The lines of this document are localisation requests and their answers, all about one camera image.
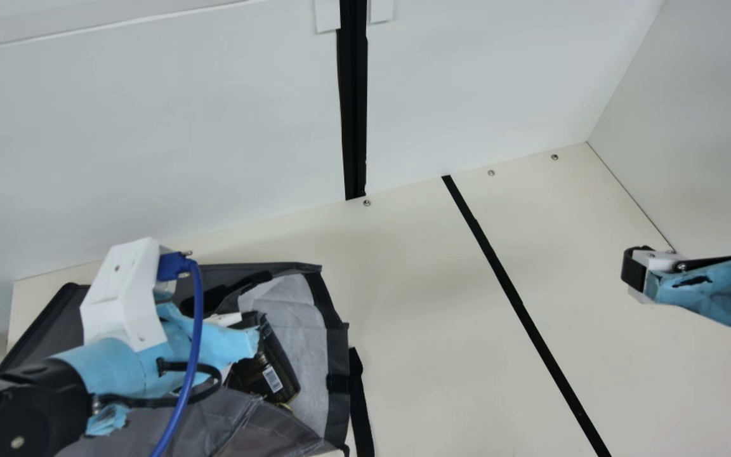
black stripe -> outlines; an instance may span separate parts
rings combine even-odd
[[[340,0],[337,84],[346,199],[366,194],[367,0]]]
[[[589,419],[588,414],[586,414],[586,410],[583,409],[583,405],[581,405],[580,400],[577,398],[574,390],[572,390],[571,385],[569,385],[569,380],[566,379],[566,376],[563,375],[563,371],[560,370],[560,366],[557,365],[555,357],[551,355],[551,351],[546,345],[546,342],[543,341],[543,337],[540,336],[540,332],[537,330],[536,325],[534,325],[534,321],[532,321],[526,307],[523,305],[523,300],[520,299],[520,295],[518,295],[513,281],[510,279],[510,275],[507,274],[504,266],[501,264],[501,261],[498,260],[498,255],[496,255],[496,252],[490,245],[489,240],[487,240],[487,235],[484,234],[484,231],[481,229],[481,225],[478,224],[478,220],[473,217],[472,211],[470,211],[469,206],[467,206],[467,202],[465,202],[464,197],[461,196],[461,192],[459,192],[458,187],[456,187],[456,183],[453,181],[453,178],[450,176],[442,176],[442,180],[444,181],[444,185],[447,186],[447,190],[450,191],[450,195],[453,197],[453,201],[456,203],[456,206],[458,206],[459,211],[461,211],[461,216],[464,217],[465,222],[467,222],[467,226],[469,226],[470,231],[473,232],[473,237],[475,237],[478,245],[481,246],[481,251],[484,252],[484,256],[487,257],[487,262],[490,263],[492,271],[496,273],[498,283],[501,284],[507,298],[510,299],[510,303],[513,305],[513,309],[520,319],[520,323],[523,324],[526,334],[529,335],[529,339],[534,345],[534,348],[536,348],[537,353],[540,355],[540,359],[542,359],[543,364],[546,364],[546,368],[548,368],[549,373],[551,373],[551,379],[554,379],[555,384],[557,384],[557,388],[560,389],[560,393],[563,394],[563,398],[566,403],[568,403],[572,413],[574,413],[574,417],[577,418],[580,428],[582,428],[583,432],[585,432],[586,438],[591,443],[591,447],[594,448],[597,455],[600,457],[610,456],[611,453],[606,448],[600,434],[597,433],[597,429],[594,428],[594,423],[591,423],[591,419]]]

blue glove covering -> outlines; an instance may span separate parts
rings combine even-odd
[[[124,428],[128,411],[128,407],[120,403],[107,405],[98,414],[90,417],[86,423],[86,434],[90,437],[104,437],[114,430]]]
[[[157,372],[157,358],[169,362],[188,360],[191,349],[191,335],[194,320],[182,315],[174,303],[157,306],[157,315],[165,322],[168,341],[140,352],[134,352],[124,342],[115,338],[104,338],[89,345],[54,355],[53,359],[67,362],[84,381],[91,394],[119,394],[125,397],[153,399],[171,393],[181,387],[185,373],[169,371],[163,376]],[[226,329],[205,323],[202,327],[202,342],[199,362],[209,364],[217,370],[248,359],[258,351],[257,329]],[[209,375],[197,373],[194,385],[201,384]],[[125,411],[105,407],[101,413],[90,418],[87,435],[104,436],[125,425]]]

black bag strap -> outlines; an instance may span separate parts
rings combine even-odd
[[[348,393],[352,400],[352,429],[354,444],[357,446],[357,457],[374,457],[374,437],[371,434],[371,422],[366,407],[366,390],[363,388],[363,362],[357,349],[348,349]]]

